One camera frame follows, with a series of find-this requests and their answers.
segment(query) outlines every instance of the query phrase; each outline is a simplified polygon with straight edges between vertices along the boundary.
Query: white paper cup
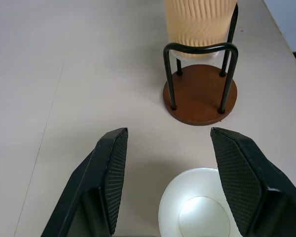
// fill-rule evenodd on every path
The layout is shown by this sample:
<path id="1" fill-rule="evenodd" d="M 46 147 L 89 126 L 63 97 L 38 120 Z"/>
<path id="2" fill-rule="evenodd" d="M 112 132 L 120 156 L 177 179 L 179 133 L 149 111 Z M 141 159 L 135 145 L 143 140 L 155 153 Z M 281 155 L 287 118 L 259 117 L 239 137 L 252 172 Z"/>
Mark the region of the white paper cup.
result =
<path id="1" fill-rule="evenodd" d="M 198 168 L 177 176 L 159 206 L 162 237 L 241 237 L 218 170 Z"/>

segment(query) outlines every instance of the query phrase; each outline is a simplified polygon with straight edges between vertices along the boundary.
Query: round wooden base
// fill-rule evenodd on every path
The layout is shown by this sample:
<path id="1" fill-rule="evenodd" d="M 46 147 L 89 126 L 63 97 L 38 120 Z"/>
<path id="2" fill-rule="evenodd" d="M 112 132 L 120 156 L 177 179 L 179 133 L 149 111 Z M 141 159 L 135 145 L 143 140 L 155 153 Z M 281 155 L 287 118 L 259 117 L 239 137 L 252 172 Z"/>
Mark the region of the round wooden base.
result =
<path id="1" fill-rule="evenodd" d="M 237 87 L 233 81 L 225 113 L 220 114 L 222 92 L 226 77 L 220 69 L 210 65 L 191 65 L 182 68 L 183 75 L 172 74 L 177 109 L 171 109 L 168 83 L 163 88 L 163 100 L 169 113 L 177 120 L 190 125 L 210 125 L 224 119 L 233 109 Z"/>

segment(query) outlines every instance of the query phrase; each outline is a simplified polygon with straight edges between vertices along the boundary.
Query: paper cup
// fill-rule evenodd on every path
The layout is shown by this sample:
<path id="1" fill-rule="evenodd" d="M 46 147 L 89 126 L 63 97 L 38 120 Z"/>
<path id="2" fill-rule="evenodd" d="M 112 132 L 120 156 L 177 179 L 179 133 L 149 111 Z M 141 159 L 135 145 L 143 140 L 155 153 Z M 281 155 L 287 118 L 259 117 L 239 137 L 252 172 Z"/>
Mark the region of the paper cup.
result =
<path id="1" fill-rule="evenodd" d="M 177 176 L 159 206 L 162 237 L 241 237 L 218 170 L 198 168 Z"/>
<path id="2" fill-rule="evenodd" d="M 169 41 L 187 46 L 225 42 L 236 3 L 237 0 L 165 0 Z M 179 54 L 185 59 L 209 56 Z"/>

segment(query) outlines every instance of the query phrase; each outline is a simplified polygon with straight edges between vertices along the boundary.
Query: table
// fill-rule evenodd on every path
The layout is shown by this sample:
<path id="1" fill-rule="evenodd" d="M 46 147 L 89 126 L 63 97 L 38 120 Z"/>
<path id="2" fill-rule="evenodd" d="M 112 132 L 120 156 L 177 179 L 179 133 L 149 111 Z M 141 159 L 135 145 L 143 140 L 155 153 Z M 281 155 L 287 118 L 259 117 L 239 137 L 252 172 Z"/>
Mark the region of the table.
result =
<path id="1" fill-rule="evenodd" d="M 214 126 L 254 139 L 296 185 L 296 61 L 262 0 L 238 4 L 238 98 Z M 9 128 L 0 162 L 14 154 L 0 169 L 0 236 L 40 236 L 73 170 L 119 127 L 129 128 L 129 140 L 115 236 L 159 236 L 169 182 L 191 168 L 217 167 L 211 126 L 180 123 L 163 105 L 163 2 L 59 0 L 20 12 L 0 18 L 15 26 L 2 39 L 18 39 L 9 44 L 19 56 L 7 78 L 22 78 L 20 99 L 7 97 L 8 112 L 0 112 L 0 133 Z M 222 58 L 206 63 L 220 67 Z"/>

